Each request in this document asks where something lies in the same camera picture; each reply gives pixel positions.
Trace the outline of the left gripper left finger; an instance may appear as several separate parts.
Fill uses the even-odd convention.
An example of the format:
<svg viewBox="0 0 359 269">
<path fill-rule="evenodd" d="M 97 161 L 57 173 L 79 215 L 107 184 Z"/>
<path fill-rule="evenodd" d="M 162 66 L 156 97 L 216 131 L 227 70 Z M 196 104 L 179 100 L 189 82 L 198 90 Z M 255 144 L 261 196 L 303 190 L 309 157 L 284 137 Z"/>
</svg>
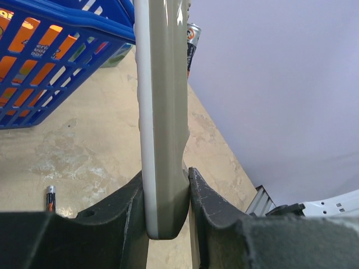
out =
<svg viewBox="0 0 359 269">
<path fill-rule="evenodd" d="M 146 268 L 142 175 L 73 219 L 1 214 L 1 268 Z"/>
</svg>

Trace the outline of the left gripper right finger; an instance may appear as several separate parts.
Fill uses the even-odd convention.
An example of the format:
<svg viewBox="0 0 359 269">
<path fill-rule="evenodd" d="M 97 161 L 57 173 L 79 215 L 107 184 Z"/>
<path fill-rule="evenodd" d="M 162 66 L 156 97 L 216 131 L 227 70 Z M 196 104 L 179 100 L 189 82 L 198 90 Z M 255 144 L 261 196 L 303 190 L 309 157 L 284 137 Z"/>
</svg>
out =
<svg viewBox="0 0 359 269">
<path fill-rule="evenodd" d="M 189 169 L 193 268 L 357 268 L 358 218 L 254 217 Z"/>
</svg>

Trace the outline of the grey remote control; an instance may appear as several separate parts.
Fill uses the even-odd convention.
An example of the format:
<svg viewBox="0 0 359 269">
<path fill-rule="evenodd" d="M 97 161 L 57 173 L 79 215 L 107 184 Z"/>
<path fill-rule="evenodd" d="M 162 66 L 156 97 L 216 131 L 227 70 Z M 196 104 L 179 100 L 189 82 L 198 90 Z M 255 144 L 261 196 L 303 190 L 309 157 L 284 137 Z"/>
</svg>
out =
<svg viewBox="0 0 359 269">
<path fill-rule="evenodd" d="M 187 1 L 135 1 L 137 99 L 146 231 L 175 238 L 186 220 L 189 179 Z"/>
</svg>

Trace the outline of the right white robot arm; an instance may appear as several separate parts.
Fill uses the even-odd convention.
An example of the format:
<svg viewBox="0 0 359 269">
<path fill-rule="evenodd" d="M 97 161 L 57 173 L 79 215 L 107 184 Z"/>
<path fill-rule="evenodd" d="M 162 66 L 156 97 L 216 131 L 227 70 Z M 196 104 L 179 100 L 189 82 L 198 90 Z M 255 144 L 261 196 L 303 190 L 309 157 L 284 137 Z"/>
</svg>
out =
<svg viewBox="0 0 359 269">
<path fill-rule="evenodd" d="M 266 216 L 358 217 L 358 190 L 318 201 L 278 206 Z"/>
</svg>

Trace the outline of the AAA battery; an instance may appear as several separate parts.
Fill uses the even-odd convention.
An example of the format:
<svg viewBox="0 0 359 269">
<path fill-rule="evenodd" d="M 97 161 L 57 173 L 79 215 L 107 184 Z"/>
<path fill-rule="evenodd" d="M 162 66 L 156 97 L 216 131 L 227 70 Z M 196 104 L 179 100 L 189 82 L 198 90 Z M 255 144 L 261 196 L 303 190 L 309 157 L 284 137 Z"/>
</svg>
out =
<svg viewBox="0 0 359 269">
<path fill-rule="evenodd" d="M 46 189 L 46 210 L 56 211 L 56 187 L 54 185 L 47 186 Z"/>
<path fill-rule="evenodd" d="M 187 24 L 187 77 L 189 77 L 190 69 L 196 48 L 201 35 L 201 29 L 193 24 Z"/>
</svg>

